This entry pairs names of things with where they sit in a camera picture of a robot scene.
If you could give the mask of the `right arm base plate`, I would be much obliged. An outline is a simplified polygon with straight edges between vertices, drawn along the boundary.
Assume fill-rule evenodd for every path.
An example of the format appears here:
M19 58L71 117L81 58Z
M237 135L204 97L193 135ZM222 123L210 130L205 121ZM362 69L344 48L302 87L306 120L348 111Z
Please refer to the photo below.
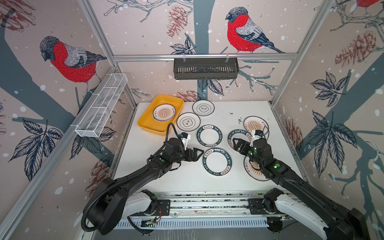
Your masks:
M264 204L264 199L248 199L248 207L251 215L273 215L280 212L276 207L268 207Z

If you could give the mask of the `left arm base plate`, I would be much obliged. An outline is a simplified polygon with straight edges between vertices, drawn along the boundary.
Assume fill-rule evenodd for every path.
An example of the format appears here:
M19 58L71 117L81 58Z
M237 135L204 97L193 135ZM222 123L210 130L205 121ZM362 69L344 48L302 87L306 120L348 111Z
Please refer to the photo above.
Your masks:
M170 200L157 200L156 203L151 203L149 208L140 212L140 216L169 216L171 210L171 201Z

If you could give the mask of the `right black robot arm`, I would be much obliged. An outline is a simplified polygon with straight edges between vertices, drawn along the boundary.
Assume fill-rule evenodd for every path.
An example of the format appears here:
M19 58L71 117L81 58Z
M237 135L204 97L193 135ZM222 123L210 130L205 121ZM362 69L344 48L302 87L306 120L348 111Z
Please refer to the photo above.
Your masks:
M265 210L276 211L294 218L323 240L368 240L370 234L365 216L332 201L306 181L287 164L274 158L265 138L249 143L233 139L234 149L258 165L261 173L283 187L299 200L273 188L264 195Z

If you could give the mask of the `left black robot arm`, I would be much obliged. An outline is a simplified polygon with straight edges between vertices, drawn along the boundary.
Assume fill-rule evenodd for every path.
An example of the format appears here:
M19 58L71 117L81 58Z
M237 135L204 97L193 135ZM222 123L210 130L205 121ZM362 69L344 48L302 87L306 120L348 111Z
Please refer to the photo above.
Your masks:
M120 220L136 213L153 213L157 197L148 190L139 191L151 181L157 180L169 171L174 163L196 162L204 154L198 148L187 147L190 135L176 134L166 137L163 145L139 170L118 179L105 178L97 187L83 210L81 228L85 232L99 231L106 235Z

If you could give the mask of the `green rim lettered plate front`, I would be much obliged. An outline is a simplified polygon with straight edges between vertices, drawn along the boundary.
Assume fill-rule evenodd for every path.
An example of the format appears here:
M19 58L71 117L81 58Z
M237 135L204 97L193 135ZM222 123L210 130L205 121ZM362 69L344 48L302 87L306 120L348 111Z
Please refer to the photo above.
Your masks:
M224 176L232 169L233 161L227 151L221 148L211 148L203 155L203 167L213 176Z

